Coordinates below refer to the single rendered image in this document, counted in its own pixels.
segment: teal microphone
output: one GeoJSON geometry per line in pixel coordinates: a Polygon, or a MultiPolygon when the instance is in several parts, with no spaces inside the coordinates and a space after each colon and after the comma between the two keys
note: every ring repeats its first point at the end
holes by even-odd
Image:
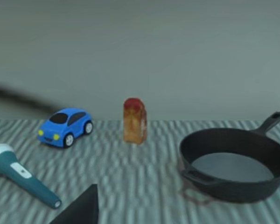
{"type": "Polygon", "coordinates": [[[13,148],[8,144],[0,144],[0,174],[13,180],[49,207],[58,209],[61,206],[59,197],[19,163],[13,148]]]}

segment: microphone handle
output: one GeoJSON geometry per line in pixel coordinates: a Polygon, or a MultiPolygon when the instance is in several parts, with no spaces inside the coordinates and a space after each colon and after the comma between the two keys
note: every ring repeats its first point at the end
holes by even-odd
{"type": "Polygon", "coordinates": [[[4,152],[0,159],[0,174],[3,174],[24,188],[27,192],[41,200],[53,209],[61,206],[61,200],[57,195],[50,191],[41,181],[27,171],[17,160],[14,153],[4,152]]]}

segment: table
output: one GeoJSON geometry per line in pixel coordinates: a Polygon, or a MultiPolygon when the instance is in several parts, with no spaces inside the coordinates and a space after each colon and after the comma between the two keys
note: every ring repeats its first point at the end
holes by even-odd
{"type": "MultiPolygon", "coordinates": [[[[94,121],[94,132],[66,150],[36,139],[43,120],[0,120],[0,143],[63,200],[52,210],[0,177],[0,224],[47,224],[98,184],[100,224],[280,224],[280,187],[264,202],[232,204],[201,194],[179,175],[179,143],[209,127],[256,128],[259,121],[150,121],[140,146],[122,140],[120,121],[94,121]]],[[[269,137],[280,143],[280,124],[269,137]]]]}

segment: frying pan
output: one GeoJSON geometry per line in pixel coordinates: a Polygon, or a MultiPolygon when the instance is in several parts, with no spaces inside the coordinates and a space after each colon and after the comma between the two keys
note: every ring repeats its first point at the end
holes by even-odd
{"type": "MultiPolygon", "coordinates": [[[[280,185],[280,144],[266,136],[266,132],[279,122],[280,112],[275,112],[255,130],[210,128],[188,135],[180,143],[180,153],[185,166],[182,176],[200,191],[227,202],[252,203],[266,199],[280,185]],[[226,178],[194,166],[201,160],[200,166],[208,168],[208,171],[215,170],[224,160],[213,157],[215,161],[205,160],[203,163],[202,158],[220,154],[245,157],[247,160],[242,160],[238,169],[246,169],[248,174],[257,169],[257,166],[249,165],[248,160],[251,160],[253,164],[259,163],[263,166],[271,176],[266,179],[254,176],[248,180],[240,180],[236,179],[239,178],[236,174],[226,178]]],[[[221,171],[228,171],[236,163],[235,160],[229,161],[227,164],[230,167],[223,167],[221,171]]]]}

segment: black cast iron skillet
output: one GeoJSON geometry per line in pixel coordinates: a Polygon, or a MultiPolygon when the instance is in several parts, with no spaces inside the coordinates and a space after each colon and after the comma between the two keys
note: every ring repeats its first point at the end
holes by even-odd
{"type": "Polygon", "coordinates": [[[266,132],[279,122],[280,112],[275,112],[255,130],[210,128],[188,135],[180,144],[185,166],[182,176],[202,192],[228,202],[251,203],[269,197],[280,185],[280,144],[266,137],[266,132]],[[253,158],[268,168],[272,178],[264,181],[233,181],[209,175],[192,165],[198,158],[213,153],[253,158]]]}

